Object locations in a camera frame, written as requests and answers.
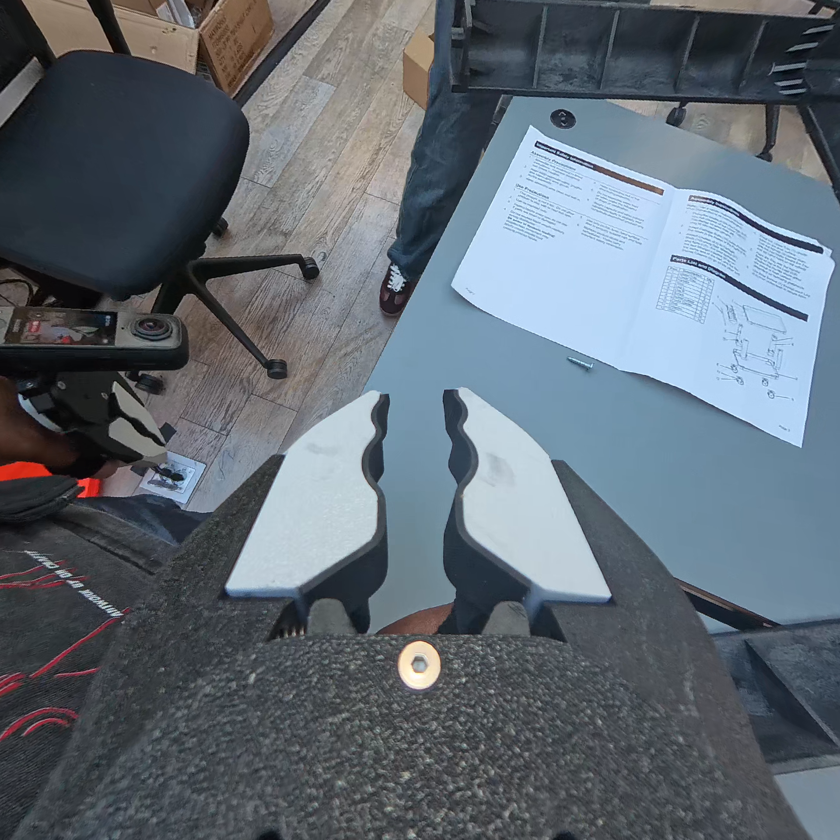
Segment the person's left hand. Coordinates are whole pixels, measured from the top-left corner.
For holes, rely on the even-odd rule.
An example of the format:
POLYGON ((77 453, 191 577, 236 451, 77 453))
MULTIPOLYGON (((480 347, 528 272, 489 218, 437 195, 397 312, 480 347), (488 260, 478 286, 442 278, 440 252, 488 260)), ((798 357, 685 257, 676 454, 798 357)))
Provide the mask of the person's left hand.
POLYGON ((118 460, 105 461, 97 471, 86 467, 74 472, 80 454, 68 436, 41 426, 21 407, 13 384, 1 378, 1 465, 17 462, 38 464, 52 475, 105 480, 123 467, 118 460))

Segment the person's black red-printed clothing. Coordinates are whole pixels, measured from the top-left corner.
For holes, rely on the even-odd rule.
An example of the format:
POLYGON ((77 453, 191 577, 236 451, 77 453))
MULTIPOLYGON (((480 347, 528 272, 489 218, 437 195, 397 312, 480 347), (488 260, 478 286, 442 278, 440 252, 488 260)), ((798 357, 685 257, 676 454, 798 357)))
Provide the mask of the person's black red-printed clothing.
POLYGON ((1 838, 61 762, 123 618, 209 516, 157 496, 94 497, 2 525, 1 838))

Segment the black chair base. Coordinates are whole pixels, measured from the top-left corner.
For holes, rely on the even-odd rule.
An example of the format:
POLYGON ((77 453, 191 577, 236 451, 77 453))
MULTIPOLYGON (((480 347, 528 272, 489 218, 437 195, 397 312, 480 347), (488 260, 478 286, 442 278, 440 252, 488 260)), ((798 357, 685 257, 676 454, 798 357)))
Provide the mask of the black chair base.
MULTIPOLYGON (((686 119, 686 107, 689 100, 680 99, 678 104, 674 106, 666 117, 667 125, 673 127, 680 127, 686 119)), ((780 126, 781 106, 779 104, 764 105, 764 144, 761 152, 755 156, 762 161, 773 161, 773 150, 778 139, 778 130, 780 126)))

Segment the white instruction manual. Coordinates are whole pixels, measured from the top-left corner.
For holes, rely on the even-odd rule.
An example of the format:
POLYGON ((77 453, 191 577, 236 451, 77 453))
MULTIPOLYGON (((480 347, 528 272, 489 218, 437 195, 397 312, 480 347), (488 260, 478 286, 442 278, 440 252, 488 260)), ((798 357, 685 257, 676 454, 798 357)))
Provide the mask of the white instruction manual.
POLYGON ((452 281, 478 309, 801 448, 832 251, 528 127, 452 281))

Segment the black plastic panel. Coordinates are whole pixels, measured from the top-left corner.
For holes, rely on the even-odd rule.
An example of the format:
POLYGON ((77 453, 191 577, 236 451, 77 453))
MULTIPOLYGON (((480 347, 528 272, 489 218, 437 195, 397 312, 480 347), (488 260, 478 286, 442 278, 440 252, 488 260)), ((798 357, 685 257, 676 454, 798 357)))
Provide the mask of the black plastic panel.
POLYGON ((773 774, 838 767, 838 619, 712 640, 773 774))

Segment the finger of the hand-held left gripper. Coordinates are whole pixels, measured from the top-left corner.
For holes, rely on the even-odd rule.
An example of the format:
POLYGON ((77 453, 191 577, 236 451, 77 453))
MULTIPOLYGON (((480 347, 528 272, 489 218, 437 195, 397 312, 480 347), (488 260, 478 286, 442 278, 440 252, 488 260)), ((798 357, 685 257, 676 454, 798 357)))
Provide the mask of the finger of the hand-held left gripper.
POLYGON ((165 461, 165 441, 156 427, 139 430, 129 420, 113 420, 108 426, 108 445, 121 461, 165 461))
POLYGON ((134 390, 124 382, 113 382, 111 397, 115 416, 131 424, 147 424, 148 412, 134 390))

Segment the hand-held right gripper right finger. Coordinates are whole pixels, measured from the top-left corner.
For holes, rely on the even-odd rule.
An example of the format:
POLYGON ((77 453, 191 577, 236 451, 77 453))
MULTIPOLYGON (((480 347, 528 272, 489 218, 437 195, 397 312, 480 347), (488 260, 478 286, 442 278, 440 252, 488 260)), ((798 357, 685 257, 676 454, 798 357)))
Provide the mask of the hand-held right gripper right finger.
POLYGON ((444 530, 455 588, 451 632, 481 632, 501 603, 527 626, 546 604, 603 605, 613 595, 551 457, 466 387, 443 393, 456 482, 444 530))

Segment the grey desk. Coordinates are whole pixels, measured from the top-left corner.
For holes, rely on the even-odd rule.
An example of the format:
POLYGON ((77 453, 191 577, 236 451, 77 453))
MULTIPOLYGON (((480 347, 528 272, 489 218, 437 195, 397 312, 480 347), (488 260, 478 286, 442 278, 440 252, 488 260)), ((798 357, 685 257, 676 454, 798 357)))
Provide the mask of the grey desk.
POLYGON ((673 387, 474 308, 450 287, 527 128, 674 186, 736 200, 838 260, 832 189, 606 101, 515 98, 364 390, 391 398, 388 573, 371 629, 451 602, 443 535, 456 484, 442 394, 467 386, 572 469, 678 579, 778 623, 838 617, 838 275, 828 288, 802 448, 673 387), (572 111, 572 129, 550 121, 572 111))

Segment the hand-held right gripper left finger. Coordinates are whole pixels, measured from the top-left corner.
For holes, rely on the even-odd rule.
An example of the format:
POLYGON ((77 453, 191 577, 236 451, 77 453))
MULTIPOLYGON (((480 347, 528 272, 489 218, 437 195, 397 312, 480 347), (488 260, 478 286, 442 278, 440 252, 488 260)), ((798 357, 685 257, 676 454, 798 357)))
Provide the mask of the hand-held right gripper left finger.
POLYGON ((306 622, 342 604, 358 633, 388 571, 380 480, 390 397, 369 391, 311 427, 282 456, 225 587, 234 599, 290 599, 306 622))

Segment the floor power outlet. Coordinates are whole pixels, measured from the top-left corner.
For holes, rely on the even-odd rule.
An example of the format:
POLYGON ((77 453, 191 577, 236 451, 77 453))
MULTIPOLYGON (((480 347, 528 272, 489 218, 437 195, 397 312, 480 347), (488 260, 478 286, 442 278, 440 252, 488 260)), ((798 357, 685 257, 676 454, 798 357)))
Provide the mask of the floor power outlet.
POLYGON ((145 471, 138 493, 161 497, 184 508, 205 470, 206 465, 201 461, 167 452, 164 461, 145 471))

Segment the large open cardboard box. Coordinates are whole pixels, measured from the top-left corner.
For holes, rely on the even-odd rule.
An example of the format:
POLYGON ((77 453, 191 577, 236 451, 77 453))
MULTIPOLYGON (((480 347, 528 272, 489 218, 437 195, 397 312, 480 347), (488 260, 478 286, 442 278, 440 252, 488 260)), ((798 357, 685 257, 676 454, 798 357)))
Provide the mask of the large open cardboard box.
MULTIPOLYGON (((109 42, 83 1, 26 1, 54 54, 79 49, 110 51, 109 42)), ((198 72, 232 94, 246 79, 275 26, 266 1, 112 2, 132 55, 198 72)))

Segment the black padded office chair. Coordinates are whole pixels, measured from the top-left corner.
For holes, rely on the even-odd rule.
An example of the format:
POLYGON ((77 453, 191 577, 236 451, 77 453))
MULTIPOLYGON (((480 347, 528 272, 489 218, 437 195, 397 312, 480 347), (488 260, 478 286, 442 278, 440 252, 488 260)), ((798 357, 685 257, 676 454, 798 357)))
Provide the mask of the black padded office chair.
POLYGON ((1 132, 2 270, 35 285, 29 308, 168 314, 200 300, 272 380, 267 358, 207 281, 297 266, 300 254, 206 258, 244 168, 238 105, 184 70, 133 56, 110 2, 89 2, 111 52, 57 57, 24 2, 2 2, 2 86, 43 76, 8 105, 1 132))

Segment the small cardboard box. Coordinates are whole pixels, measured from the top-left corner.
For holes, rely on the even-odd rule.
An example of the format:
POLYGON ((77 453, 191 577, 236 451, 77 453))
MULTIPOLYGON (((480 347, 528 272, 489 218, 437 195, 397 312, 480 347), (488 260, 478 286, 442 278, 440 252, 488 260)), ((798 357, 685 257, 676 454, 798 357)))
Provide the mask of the small cardboard box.
POLYGON ((427 109, 429 74, 434 62, 434 34, 418 28, 403 51, 404 93, 422 110, 427 109))

